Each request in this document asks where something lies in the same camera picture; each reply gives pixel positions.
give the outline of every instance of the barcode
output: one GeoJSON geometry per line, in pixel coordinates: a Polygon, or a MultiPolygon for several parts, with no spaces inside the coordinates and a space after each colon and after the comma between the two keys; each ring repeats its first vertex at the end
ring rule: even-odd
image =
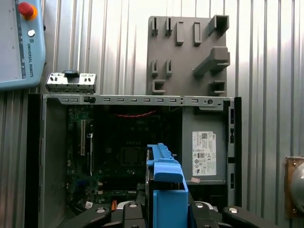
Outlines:
{"type": "Polygon", "coordinates": [[[207,133],[202,133],[201,134],[201,139],[208,139],[208,134],[207,133]]]}

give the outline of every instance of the black plastic part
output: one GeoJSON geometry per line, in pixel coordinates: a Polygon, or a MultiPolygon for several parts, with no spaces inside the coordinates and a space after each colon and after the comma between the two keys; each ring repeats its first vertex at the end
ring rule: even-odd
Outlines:
{"type": "Polygon", "coordinates": [[[235,205],[242,206],[242,98],[234,98],[235,205]]]}
{"type": "Polygon", "coordinates": [[[229,16],[215,15],[208,24],[209,35],[213,31],[217,31],[221,36],[229,28],[229,16]]]}
{"type": "Polygon", "coordinates": [[[129,202],[123,207],[123,228],[146,228],[142,205],[138,202],[129,202]]]}
{"type": "Polygon", "coordinates": [[[24,227],[38,227],[41,95],[28,95],[24,227]]]}
{"type": "Polygon", "coordinates": [[[230,53],[227,47],[214,47],[210,55],[205,58],[194,70],[193,75],[203,76],[206,72],[219,72],[230,65],[230,53]]]}
{"type": "Polygon", "coordinates": [[[188,227],[200,228],[208,227],[219,228],[216,220],[213,219],[207,204],[201,203],[202,207],[197,207],[197,203],[192,203],[188,208],[188,227]]]}
{"type": "Polygon", "coordinates": [[[121,228],[123,223],[123,209],[117,209],[112,212],[111,219],[108,223],[104,224],[103,228],[121,228]]]}
{"type": "Polygon", "coordinates": [[[269,222],[261,217],[258,217],[251,212],[244,210],[240,207],[226,207],[222,213],[225,222],[233,227],[246,227],[246,228],[279,228],[272,222],[269,222]],[[237,210],[237,213],[231,213],[230,208],[237,210]]]}
{"type": "Polygon", "coordinates": [[[92,226],[99,227],[108,223],[110,219],[111,211],[109,208],[102,205],[94,205],[90,209],[66,222],[62,228],[86,228],[92,226]]]}
{"type": "Polygon", "coordinates": [[[91,97],[91,96],[85,96],[84,97],[84,103],[95,103],[95,102],[96,102],[95,97],[91,97]]]}
{"type": "Polygon", "coordinates": [[[65,74],[65,76],[67,78],[77,78],[79,77],[79,72],[76,71],[76,70],[65,70],[65,71],[62,71],[63,74],[65,74]]]}

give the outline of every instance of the red cable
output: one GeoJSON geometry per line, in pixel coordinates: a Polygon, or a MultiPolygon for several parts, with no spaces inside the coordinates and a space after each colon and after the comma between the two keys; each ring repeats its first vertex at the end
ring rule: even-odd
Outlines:
{"type": "Polygon", "coordinates": [[[114,115],[116,115],[118,117],[125,117],[125,118],[138,118],[138,117],[143,117],[143,116],[150,115],[150,114],[155,113],[155,112],[156,112],[156,110],[148,112],[148,113],[140,114],[140,115],[120,115],[120,114],[114,114],[114,115]]]}

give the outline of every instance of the corrugated metal wall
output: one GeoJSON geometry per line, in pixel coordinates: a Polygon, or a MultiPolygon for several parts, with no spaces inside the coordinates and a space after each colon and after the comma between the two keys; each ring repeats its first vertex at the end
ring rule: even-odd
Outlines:
{"type": "MultiPolygon", "coordinates": [[[[99,94],[143,95],[150,16],[230,16],[228,96],[243,97],[243,205],[282,228],[284,162],[304,155],[304,2],[301,0],[43,0],[50,72],[99,75],[99,94]]],[[[0,95],[0,227],[24,205],[24,92],[0,95]]]]}

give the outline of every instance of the green circuit board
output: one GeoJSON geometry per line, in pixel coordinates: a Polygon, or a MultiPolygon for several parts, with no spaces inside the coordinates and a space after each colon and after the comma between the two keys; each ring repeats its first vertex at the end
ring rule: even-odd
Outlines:
{"type": "Polygon", "coordinates": [[[161,142],[160,117],[124,118],[93,106],[68,110],[67,203],[111,204],[138,199],[145,182],[147,144],[161,142]]]}

